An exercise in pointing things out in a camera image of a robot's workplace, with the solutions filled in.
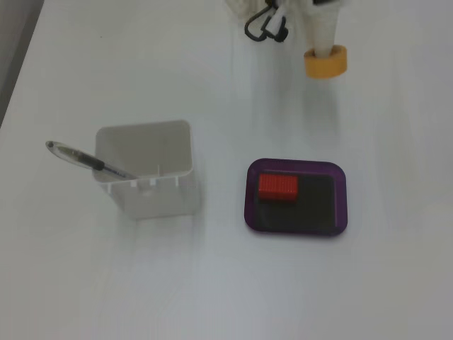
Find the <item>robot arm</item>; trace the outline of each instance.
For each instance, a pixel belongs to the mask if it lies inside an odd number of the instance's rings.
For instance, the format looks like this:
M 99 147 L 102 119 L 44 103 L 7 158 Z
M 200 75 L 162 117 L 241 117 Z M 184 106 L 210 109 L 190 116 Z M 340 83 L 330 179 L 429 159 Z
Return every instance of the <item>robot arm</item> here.
M 342 0 L 266 0 L 268 7 L 247 22 L 247 36 L 255 41 L 272 38 L 281 43 L 288 34 L 285 24 L 290 1 L 300 5 L 302 17 L 294 17 L 304 22 L 307 41 L 311 46 L 304 56 L 307 76 L 315 79 L 329 79 L 344 73 L 348 68 L 347 50 L 343 46 L 334 45 Z M 272 8 L 276 9 L 276 12 L 268 16 L 264 22 L 261 36 L 251 35 L 248 25 L 260 15 L 270 13 Z

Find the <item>white plastic cup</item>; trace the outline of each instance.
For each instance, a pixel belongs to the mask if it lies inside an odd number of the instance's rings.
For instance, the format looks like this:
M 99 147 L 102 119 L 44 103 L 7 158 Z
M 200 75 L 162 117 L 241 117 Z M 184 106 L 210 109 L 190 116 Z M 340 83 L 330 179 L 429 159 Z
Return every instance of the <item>white plastic cup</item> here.
M 138 177 L 121 181 L 93 171 L 132 219 L 192 215 L 200 205 L 192 133 L 184 120 L 103 127 L 96 134 L 96 157 Z

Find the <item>purple tray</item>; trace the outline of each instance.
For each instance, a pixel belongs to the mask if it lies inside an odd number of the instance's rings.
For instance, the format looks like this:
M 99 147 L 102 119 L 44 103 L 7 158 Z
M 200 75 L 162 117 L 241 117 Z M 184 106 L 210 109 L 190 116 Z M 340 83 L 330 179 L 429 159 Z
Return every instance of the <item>purple tray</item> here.
M 258 177 L 262 172 L 330 176 L 334 182 L 335 207 L 335 227 L 331 235 L 341 234 L 346 229 L 346 226 L 348 225 L 348 204 L 346 200 L 346 175 L 343 170 L 334 163 L 323 161 L 295 161 L 290 159 L 259 159 L 254 161 L 248 168 L 244 218 L 251 229 L 257 230 L 253 223 L 253 202 L 256 194 Z

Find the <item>cable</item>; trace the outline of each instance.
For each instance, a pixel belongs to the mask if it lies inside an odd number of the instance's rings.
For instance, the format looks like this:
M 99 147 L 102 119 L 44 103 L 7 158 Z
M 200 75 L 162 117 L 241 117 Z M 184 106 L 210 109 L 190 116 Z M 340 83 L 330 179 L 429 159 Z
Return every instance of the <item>cable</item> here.
M 267 37 L 269 38 L 272 38 L 274 39 L 276 42 L 279 42 L 279 43 L 282 43 L 288 36 L 288 29 L 285 27 L 286 25 L 286 18 L 283 16 L 281 18 L 281 23 L 280 23 L 280 29 L 275 33 L 275 27 L 274 27 L 274 30 L 270 30 L 268 31 L 267 29 L 267 26 L 270 22 L 270 19 L 272 18 L 272 16 L 268 16 L 268 18 L 266 19 L 266 21 L 264 22 L 264 25 L 263 27 L 261 28 L 262 30 L 262 33 L 259 37 L 253 35 L 250 30 L 248 29 L 248 27 L 250 26 L 250 24 L 252 22 L 254 22 L 256 19 L 258 19 L 259 17 L 261 17 L 263 14 L 267 13 L 268 11 L 270 11 L 271 9 L 277 9 L 277 12 L 278 12 L 278 4 L 277 4 L 277 0 L 265 0 L 266 4 L 268 5 L 267 7 L 265 7 L 263 10 L 259 11 L 257 14 L 255 14 L 254 16 L 252 16 L 247 22 L 246 22 L 246 26 L 244 28 L 245 30 L 245 33 L 246 35 L 252 39 L 253 41 L 256 41 L 256 42 L 261 42 L 261 41 L 264 41 L 266 40 Z
M 246 35 L 252 39 L 253 41 L 256 41 L 256 42 L 260 42 L 260 41 L 264 41 L 266 40 L 266 38 L 268 37 L 266 35 L 265 32 L 261 33 L 261 35 L 259 37 L 256 37 L 254 36 L 252 33 L 250 33 L 250 31 L 248 30 L 248 27 L 250 26 L 250 24 L 252 22 L 254 22 L 256 19 L 258 19 L 260 16 L 262 16 L 264 13 L 267 13 L 268 11 L 270 11 L 272 9 L 272 6 L 267 6 L 265 9 L 257 12 L 257 14 L 255 14 L 254 16 L 252 16 L 247 22 L 246 22 L 246 27 L 245 27 L 245 31 L 246 31 Z

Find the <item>black cable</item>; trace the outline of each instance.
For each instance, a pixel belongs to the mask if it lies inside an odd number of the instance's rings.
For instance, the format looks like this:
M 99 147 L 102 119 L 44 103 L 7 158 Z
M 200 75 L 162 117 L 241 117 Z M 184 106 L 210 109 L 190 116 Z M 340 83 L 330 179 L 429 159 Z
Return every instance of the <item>black cable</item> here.
M 253 41 L 257 41 L 257 42 L 260 42 L 260 41 L 264 41 L 266 40 L 266 38 L 268 37 L 266 35 L 265 32 L 261 33 L 261 35 L 259 37 L 253 35 L 252 33 L 250 33 L 250 31 L 248 30 L 248 27 L 250 26 L 250 24 L 252 22 L 254 22 L 256 19 L 258 19 L 260 16 L 262 16 L 264 13 L 267 13 L 268 11 L 270 11 L 272 9 L 272 6 L 268 6 L 266 7 L 265 9 L 257 12 L 257 14 L 255 14 L 254 16 L 252 16 L 247 22 L 246 22 L 246 27 L 245 27 L 245 31 L 246 31 L 246 35 L 252 39 Z
M 270 11 L 271 9 L 278 9 L 278 5 L 277 5 L 277 0 L 265 0 L 266 4 L 268 5 L 266 8 L 264 8 L 263 10 L 259 11 L 257 14 L 255 14 L 254 16 L 252 16 L 247 22 L 246 22 L 246 26 L 244 28 L 245 32 L 246 32 L 246 35 L 252 39 L 253 41 L 256 41 L 256 42 L 261 42 L 261 41 L 264 41 L 266 40 L 267 37 L 270 37 L 272 39 L 274 39 L 276 42 L 279 42 L 279 43 L 282 43 L 286 37 L 288 36 L 288 29 L 285 27 L 286 25 L 286 18 L 283 17 L 282 18 L 282 24 L 280 26 L 280 30 L 278 32 L 277 35 L 273 35 L 272 33 L 270 32 L 267 32 L 266 31 L 266 25 L 269 23 L 269 20 L 270 20 L 270 16 L 268 17 L 268 19 L 264 22 L 264 25 L 263 27 L 261 28 L 261 35 L 259 37 L 253 35 L 250 30 L 248 29 L 248 27 L 250 26 L 250 24 L 252 22 L 254 22 L 256 19 L 258 19 L 260 16 L 262 16 L 263 14 L 267 13 L 268 11 Z

